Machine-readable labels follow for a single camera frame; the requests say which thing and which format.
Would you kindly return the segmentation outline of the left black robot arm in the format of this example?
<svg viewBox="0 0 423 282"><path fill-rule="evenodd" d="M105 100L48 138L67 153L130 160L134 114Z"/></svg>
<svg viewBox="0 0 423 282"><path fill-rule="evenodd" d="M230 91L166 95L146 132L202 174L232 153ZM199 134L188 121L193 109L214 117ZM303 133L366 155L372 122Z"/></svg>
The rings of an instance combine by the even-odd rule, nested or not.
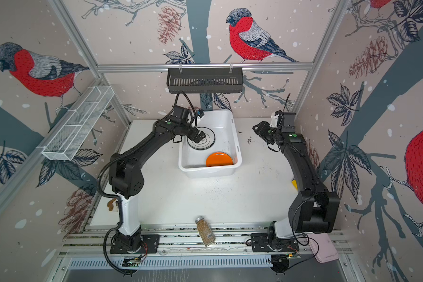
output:
<svg viewBox="0 0 423 282"><path fill-rule="evenodd" d="M142 190L145 183L142 168L162 146L173 142L176 136L185 136L194 143L199 143L206 137L206 134L197 128L198 117L189 97L180 91L175 97L171 111L154 122L150 134L125 153L114 153L99 172L96 179L97 192L102 197L115 199L119 212L117 225L109 229L104 237L103 254L110 267L124 277L132 276L136 271L121 269L111 261L106 250L110 233L115 233L112 243L118 242L131 252L143 247L145 249L143 257L146 258L148 254L148 247L141 236L140 224L130 229L121 229L124 224L130 222L128 217L131 215L130 211L124 209L126 204L124 201L130 204L132 198Z"/></svg>

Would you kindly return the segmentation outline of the white plate green rim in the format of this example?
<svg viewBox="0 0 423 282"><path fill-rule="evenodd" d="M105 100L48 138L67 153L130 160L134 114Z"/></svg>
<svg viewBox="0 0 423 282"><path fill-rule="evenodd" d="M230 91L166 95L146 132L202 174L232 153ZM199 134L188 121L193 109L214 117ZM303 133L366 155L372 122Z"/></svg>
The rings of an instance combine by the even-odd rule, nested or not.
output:
<svg viewBox="0 0 423 282"><path fill-rule="evenodd" d="M208 150L210 149L216 141L216 135L214 131L207 127L198 127L199 130L199 137L202 139L196 143L187 139L188 145L194 150Z"/></svg>

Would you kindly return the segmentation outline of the orange plate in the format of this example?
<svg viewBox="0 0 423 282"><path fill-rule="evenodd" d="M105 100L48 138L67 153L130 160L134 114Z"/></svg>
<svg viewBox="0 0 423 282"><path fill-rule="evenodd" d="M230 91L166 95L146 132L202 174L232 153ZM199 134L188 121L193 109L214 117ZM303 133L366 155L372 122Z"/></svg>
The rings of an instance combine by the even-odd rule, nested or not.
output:
<svg viewBox="0 0 423 282"><path fill-rule="evenodd" d="M206 159L206 166L207 167L215 167L215 166L231 166L233 165L233 159L230 155L224 152L215 152L208 156Z"/></svg>

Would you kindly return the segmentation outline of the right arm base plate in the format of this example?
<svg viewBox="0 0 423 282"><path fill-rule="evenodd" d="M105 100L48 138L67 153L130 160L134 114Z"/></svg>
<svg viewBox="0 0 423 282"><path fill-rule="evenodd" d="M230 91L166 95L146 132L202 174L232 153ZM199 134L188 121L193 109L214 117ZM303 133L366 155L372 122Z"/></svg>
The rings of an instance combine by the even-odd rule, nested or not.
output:
<svg viewBox="0 0 423 282"><path fill-rule="evenodd" d="M268 233L252 233L246 244L255 253L299 252L298 243L294 239L279 239Z"/></svg>

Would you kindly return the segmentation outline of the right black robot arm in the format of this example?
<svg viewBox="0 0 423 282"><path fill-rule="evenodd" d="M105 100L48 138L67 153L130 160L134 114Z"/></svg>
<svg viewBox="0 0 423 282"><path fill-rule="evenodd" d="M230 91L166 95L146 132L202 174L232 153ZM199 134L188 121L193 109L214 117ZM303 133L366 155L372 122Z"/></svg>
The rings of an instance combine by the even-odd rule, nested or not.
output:
<svg viewBox="0 0 423 282"><path fill-rule="evenodd" d="M330 233L334 230L340 198L329 191L318 176L303 135L296 133L295 114L276 111L270 122L253 126L255 134L268 146L277 145L278 151L290 164L297 183L297 196L292 202L288 217L273 222L269 227L269 246L282 249L297 233Z"/></svg>

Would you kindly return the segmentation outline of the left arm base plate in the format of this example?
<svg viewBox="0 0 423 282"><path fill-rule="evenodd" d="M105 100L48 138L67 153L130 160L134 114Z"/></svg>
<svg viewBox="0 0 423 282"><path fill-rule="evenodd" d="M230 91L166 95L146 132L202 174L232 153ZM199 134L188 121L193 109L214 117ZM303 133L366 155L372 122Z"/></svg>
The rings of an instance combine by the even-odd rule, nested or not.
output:
<svg viewBox="0 0 423 282"><path fill-rule="evenodd" d="M125 236L122 234L115 234L112 237L110 253L115 255L127 254L155 254L159 246L160 236L149 234L140 235L134 234L133 236Z"/></svg>

